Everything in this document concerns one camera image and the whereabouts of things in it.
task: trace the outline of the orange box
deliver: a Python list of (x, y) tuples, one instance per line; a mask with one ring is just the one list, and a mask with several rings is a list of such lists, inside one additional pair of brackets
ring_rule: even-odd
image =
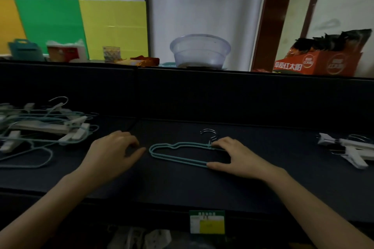
[(315, 51), (274, 62), (273, 72), (353, 77), (362, 53)]

